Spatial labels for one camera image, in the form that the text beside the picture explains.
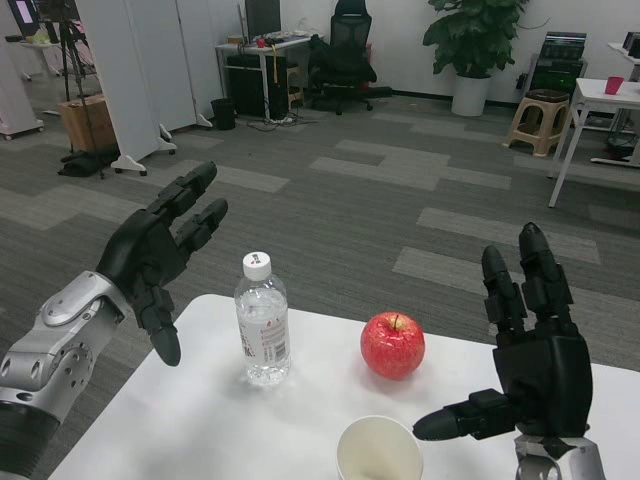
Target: desk leg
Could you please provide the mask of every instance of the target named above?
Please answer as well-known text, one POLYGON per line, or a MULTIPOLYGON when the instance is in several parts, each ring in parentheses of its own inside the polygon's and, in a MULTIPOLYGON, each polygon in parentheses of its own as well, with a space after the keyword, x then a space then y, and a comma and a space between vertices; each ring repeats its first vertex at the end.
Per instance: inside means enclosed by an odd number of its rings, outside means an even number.
POLYGON ((271 111, 269 109, 269 78, 267 77, 267 57, 261 53, 260 70, 262 70, 262 93, 264 94, 264 118, 271 120, 271 111))
POLYGON ((562 155, 562 150, 564 150, 564 144, 567 141, 567 137, 569 136, 569 130, 571 130, 571 119, 574 116, 577 118, 578 116, 577 112, 574 110, 573 105, 570 105, 569 111, 567 112, 567 119, 564 122, 562 136, 560 137, 560 142, 556 146, 556 153, 553 156, 553 160, 551 162, 551 168, 549 169, 549 173, 547 174, 548 178, 553 178, 556 175, 558 160, 560 160, 560 156, 562 155))
MULTIPOLYGON (((58 88, 56 87, 55 75, 51 71, 49 67, 49 63, 47 62, 47 57, 44 55, 44 50, 38 50, 38 59, 40 60, 40 65, 42 66, 42 73, 44 78, 47 80, 47 84, 49 85, 49 90, 51 95, 53 95, 53 100, 56 103, 56 108, 60 103, 62 103, 62 98, 58 93, 58 88)), ((49 115, 60 115, 55 110, 45 110, 44 113, 48 113, 49 115)))
POLYGON ((582 134, 582 129, 584 128, 584 124, 587 121, 588 116, 589 116, 589 108, 587 105, 584 105, 582 107, 582 113, 580 114, 580 118, 576 123, 576 131, 573 134, 571 143, 569 144, 569 150, 567 150, 567 156, 564 158, 564 163, 562 164, 562 170, 560 171, 560 176, 558 177, 556 186, 553 189, 553 194, 551 195, 551 201, 549 202, 549 208, 554 208, 556 206, 556 202, 558 201, 558 196, 560 195, 560 190, 562 190, 562 184, 564 183, 564 179, 567 176, 569 165, 571 164, 571 160, 573 159, 573 154, 575 153, 576 147, 578 146, 578 141, 580 140, 580 135, 582 134))
POLYGON ((216 48, 216 60, 218 61, 218 76, 220 77, 220 88, 222 89, 222 98, 227 98, 227 79, 224 74, 224 52, 216 48))

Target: cup rim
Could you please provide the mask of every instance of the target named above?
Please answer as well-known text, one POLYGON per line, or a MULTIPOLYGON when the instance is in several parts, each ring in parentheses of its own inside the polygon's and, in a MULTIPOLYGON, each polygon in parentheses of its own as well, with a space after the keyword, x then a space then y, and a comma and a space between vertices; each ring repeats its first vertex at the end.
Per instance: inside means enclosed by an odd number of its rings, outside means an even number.
MULTIPOLYGON (((411 432, 411 430, 409 430, 407 427, 404 426, 404 424, 400 423, 395 418, 387 417, 386 415, 365 415, 363 417, 360 417, 360 418, 354 420, 340 434, 340 438, 338 439, 338 447, 340 446, 340 441, 342 440, 342 437, 344 436, 346 431, 349 428, 351 428, 352 425, 355 425, 356 423, 358 423, 358 422, 360 422, 362 420, 367 420, 367 419, 370 419, 370 418, 382 418, 384 420, 389 420, 389 421, 395 423, 396 425, 400 426, 402 429, 404 429, 405 432, 407 432, 409 434, 409 436, 413 440, 413 443, 416 446, 416 449, 418 450, 418 454, 420 455, 420 459, 422 460, 420 462, 420 478, 422 478, 422 474, 424 473, 424 458, 422 457, 422 451, 420 450, 420 444, 418 443, 418 440, 416 439, 416 437, 413 435, 413 432, 411 432)), ((338 460, 338 448, 336 448, 336 468, 338 469, 338 475, 340 476, 340 480, 343 480, 344 479, 344 474, 342 473, 342 470, 340 469, 340 462, 338 460)))

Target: white wall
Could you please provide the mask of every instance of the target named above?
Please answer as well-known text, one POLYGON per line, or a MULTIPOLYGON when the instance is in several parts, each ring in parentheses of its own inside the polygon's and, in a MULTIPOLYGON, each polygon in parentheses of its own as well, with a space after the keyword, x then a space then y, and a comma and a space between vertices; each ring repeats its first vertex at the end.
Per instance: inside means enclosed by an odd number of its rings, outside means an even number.
MULTIPOLYGON (((306 17, 311 26, 328 35, 336 3, 336 0, 281 0, 283 28, 296 28, 298 21, 306 17)), ((516 79, 529 70, 531 55, 540 50, 549 30, 587 33, 588 77, 607 78, 630 73, 631 64, 610 50, 607 43, 622 42, 628 31, 640 31, 638 0, 531 0, 525 8, 520 25, 534 27, 550 18, 549 23, 537 30, 518 30, 520 38, 513 42, 516 64, 496 73, 489 94, 491 100, 518 100, 514 89, 516 79)), ((373 66, 378 73, 378 85, 451 95, 452 68, 433 75, 435 47, 422 46, 425 31, 438 18, 433 7, 426 0, 367 0, 367 9, 373 17, 369 41, 373 44, 373 66)))

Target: office chair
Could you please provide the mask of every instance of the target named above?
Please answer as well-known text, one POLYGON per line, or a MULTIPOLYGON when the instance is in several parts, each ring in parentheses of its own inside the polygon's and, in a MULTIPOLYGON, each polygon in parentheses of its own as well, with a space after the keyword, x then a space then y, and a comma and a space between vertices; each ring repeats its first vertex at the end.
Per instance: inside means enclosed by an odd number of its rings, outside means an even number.
POLYGON ((366 58, 371 16, 364 0, 340 0, 331 18, 331 44, 317 36, 310 42, 310 84, 320 95, 313 98, 337 100, 336 115, 342 115, 342 103, 353 100, 373 106, 364 97, 362 85, 375 82, 378 77, 366 58))

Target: bottle label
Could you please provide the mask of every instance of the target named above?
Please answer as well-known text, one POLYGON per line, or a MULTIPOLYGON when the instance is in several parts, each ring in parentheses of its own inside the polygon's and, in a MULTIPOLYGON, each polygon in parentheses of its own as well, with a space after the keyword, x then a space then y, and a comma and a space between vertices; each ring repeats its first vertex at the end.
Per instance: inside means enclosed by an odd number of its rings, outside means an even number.
POLYGON ((265 324, 240 321, 242 348, 255 365, 275 365, 289 354, 288 312, 265 324))

